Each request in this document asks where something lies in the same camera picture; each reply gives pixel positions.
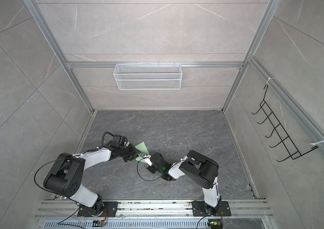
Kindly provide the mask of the light green paper sheet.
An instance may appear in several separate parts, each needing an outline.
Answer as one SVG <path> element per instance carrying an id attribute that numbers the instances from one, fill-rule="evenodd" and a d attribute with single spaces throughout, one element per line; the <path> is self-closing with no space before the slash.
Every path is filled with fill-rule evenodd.
<path id="1" fill-rule="evenodd" d="M 139 156 L 135 160 L 141 161 L 142 163 L 146 163 L 144 161 L 144 159 L 142 159 L 142 157 L 141 157 L 141 154 L 142 153 L 147 154 L 147 155 L 149 154 L 148 149 L 147 149 L 145 143 L 142 142 L 142 143 L 136 145 L 135 148 L 141 152 L 141 153 L 139 153 Z"/>

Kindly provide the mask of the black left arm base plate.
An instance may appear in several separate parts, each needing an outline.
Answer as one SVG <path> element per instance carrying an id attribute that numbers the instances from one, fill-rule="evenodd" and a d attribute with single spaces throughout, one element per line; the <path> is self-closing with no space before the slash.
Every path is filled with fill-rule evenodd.
<path id="1" fill-rule="evenodd" d="M 117 201 L 97 202 L 93 207 L 80 205 L 78 217 L 115 217 L 118 209 Z"/>

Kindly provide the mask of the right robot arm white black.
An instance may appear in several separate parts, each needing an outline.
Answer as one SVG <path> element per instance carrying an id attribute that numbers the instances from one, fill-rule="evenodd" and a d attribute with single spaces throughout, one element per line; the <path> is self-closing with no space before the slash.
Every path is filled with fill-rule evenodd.
<path id="1" fill-rule="evenodd" d="M 218 212 L 221 201 L 217 182 L 219 165 L 214 160 L 194 150 L 175 163 L 168 163 L 160 153 L 142 153 L 141 157 L 148 164 L 148 171 L 153 174 L 161 173 L 161 178 L 166 181 L 175 181 L 182 176 L 189 177 L 203 190 L 203 213 L 213 215 Z"/>

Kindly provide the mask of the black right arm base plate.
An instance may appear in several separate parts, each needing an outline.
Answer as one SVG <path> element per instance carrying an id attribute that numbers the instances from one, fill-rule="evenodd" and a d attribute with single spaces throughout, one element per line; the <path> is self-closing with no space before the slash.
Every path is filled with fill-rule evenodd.
<path id="1" fill-rule="evenodd" d="M 227 201 L 218 201 L 216 207 L 211 207 L 204 201 L 195 200 L 192 203 L 192 211 L 195 217 L 205 217 L 205 216 L 223 216 L 230 217 L 231 210 L 229 203 Z"/>

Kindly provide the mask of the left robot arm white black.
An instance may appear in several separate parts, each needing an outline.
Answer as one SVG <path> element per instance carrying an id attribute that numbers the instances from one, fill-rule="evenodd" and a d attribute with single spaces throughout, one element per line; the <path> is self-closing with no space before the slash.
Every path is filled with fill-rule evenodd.
<path id="1" fill-rule="evenodd" d="M 141 154 L 123 135 L 104 132 L 101 143 L 102 146 L 84 153 L 61 153 L 43 181 L 47 191 L 69 198 L 92 216 L 100 215 L 104 204 L 99 194 L 82 185 L 84 170 L 118 157 L 129 162 Z"/>

